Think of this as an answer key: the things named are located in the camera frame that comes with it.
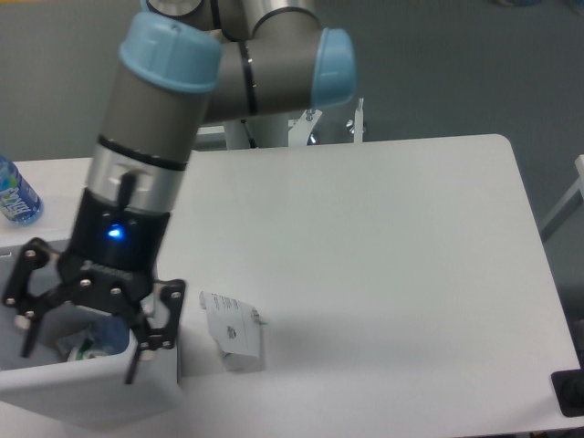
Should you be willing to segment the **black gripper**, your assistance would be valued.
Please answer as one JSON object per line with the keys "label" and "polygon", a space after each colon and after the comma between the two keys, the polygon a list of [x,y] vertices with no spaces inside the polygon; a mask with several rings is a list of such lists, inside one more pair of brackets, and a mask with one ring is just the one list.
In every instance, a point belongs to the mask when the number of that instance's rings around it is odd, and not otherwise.
{"label": "black gripper", "polygon": [[[66,250],[58,251],[38,237],[26,242],[2,297],[4,306],[16,311],[16,323],[23,326],[20,356],[30,357],[44,316],[66,302],[123,318],[136,340],[125,384],[134,382],[147,352],[173,349],[186,283],[181,279],[154,283],[154,295],[168,311],[163,327],[152,328],[141,307],[141,300],[152,290],[152,270],[170,216],[121,209],[85,189]],[[33,274],[50,264],[57,270],[58,283],[40,295],[33,294]]]}

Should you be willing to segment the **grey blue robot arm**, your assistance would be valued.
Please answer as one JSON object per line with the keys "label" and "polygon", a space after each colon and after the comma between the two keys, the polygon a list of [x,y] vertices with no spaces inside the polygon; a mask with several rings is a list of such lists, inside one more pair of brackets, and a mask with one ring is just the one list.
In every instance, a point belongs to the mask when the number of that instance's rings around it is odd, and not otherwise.
{"label": "grey blue robot arm", "polygon": [[198,129],[352,99],[349,34],[323,27],[310,1],[241,1],[224,29],[222,1],[147,1],[120,45],[120,66],[68,246],[35,237],[2,296],[33,352],[46,314],[69,303],[121,318],[139,361],[171,349],[186,285],[155,263]]}

